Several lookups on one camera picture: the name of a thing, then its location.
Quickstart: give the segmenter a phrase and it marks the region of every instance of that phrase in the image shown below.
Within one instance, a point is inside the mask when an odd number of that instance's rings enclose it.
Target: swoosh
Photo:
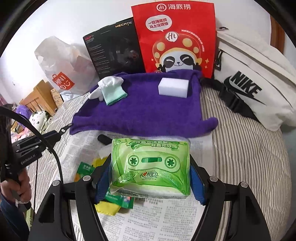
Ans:
[[[240,95],[246,96],[246,97],[248,97],[248,98],[250,98],[250,99],[253,99],[253,100],[255,100],[255,101],[258,101],[259,103],[261,103],[261,104],[263,104],[263,105],[266,105],[266,104],[264,104],[263,102],[261,102],[260,100],[255,99],[255,97],[252,95],[252,93],[248,93],[248,94],[247,94],[247,93],[245,93],[245,92],[243,92],[243,91],[241,91],[241,90],[239,90],[239,89],[233,87],[233,86],[230,84],[230,82],[229,82],[230,77],[231,77],[231,76],[229,76],[228,78],[226,78],[226,79],[224,80],[224,85],[226,86],[227,89],[232,90],[233,92],[235,92],[235,93],[237,93],[237,94],[240,94]]]

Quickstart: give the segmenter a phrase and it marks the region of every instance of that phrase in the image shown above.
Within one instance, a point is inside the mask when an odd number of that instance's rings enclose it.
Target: speech bubble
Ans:
[[[172,25],[172,19],[164,14],[150,17],[146,20],[146,27],[153,32],[164,31],[170,28]]]

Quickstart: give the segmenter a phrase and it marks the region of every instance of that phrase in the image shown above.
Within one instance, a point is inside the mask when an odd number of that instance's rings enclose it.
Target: purple plush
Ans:
[[[26,117],[27,119],[29,119],[32,115],[32,111],[26,107],[25,105],[19,105],[16,108],[16,113],[23,115],[24,117]]]
[[[111,106],[99,99],[88,99],[73,116],[71,135],[86,130],[103,130],[129,136],[189,138],[208,133],[218,125],[217,118],[202,120],[200,71],[182,69],[168,73],[119,73],[116,76],[123,78],[122,88],[128,97]],[[163,77],[189,80],[187,98],[159,95],[158,84]]]

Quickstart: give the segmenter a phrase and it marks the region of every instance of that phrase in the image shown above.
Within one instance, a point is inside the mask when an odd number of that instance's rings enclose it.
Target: panda face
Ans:
[[[161,56],[160,64],[165,65],[165,70],[193,69],[195,56],[188,51],[174,51],[166,56]]]

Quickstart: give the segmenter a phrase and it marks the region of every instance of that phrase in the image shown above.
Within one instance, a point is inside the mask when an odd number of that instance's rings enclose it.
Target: waist bag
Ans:
[[[296,70],[289,61],[251,30],[219,29],[217,37],[214,77],[223,84],[208,85],[220,89],[230,109],[268,130],[296,126]]]

